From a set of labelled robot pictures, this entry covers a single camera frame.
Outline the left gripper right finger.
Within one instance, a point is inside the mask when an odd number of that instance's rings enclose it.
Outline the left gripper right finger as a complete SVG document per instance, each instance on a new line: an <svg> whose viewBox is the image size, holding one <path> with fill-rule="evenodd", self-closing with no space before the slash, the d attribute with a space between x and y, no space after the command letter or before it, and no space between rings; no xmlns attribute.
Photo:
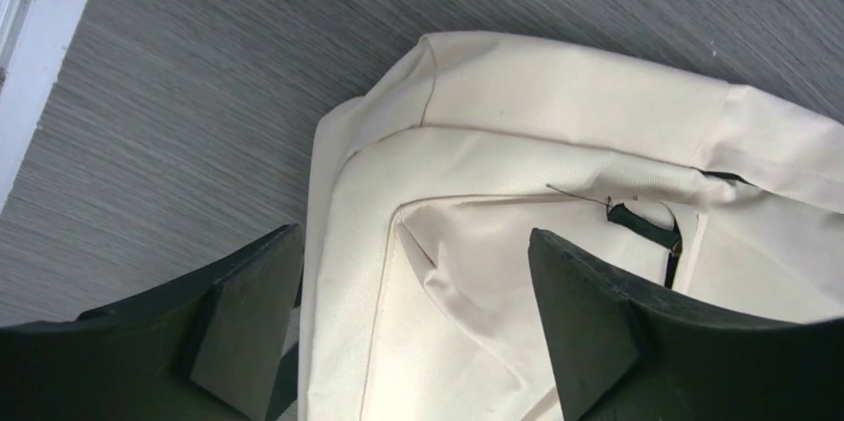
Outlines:
<svg viewBox="0 0 844 421"><path fill-rule="evenodd" d="M528 264L567 420L839 420L843 322L739 313L542 229Z"/></svg>

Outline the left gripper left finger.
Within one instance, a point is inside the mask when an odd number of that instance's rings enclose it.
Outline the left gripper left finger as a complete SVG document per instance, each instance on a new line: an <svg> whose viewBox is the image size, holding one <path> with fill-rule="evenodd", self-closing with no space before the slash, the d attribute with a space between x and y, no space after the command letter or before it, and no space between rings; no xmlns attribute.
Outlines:
<svg viewBox="0 0 844 421"><path fill-rule="evenodd" d="M276 420L298 397L303 232L70 321L1 330L5 420Z"/></svg>

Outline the beige canvas backpack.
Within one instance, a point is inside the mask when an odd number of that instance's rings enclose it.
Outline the beige canvas backpack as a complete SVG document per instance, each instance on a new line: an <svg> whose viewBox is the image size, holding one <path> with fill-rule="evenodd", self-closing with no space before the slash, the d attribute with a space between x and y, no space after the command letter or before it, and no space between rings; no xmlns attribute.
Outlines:
<svg viewBox="0 0 844 421"><path fill-rule="evenodd" d="M422 37L317 126L299 418L566 419L534 229L707 304L840 318L843 126L579 45Z"/></svg>

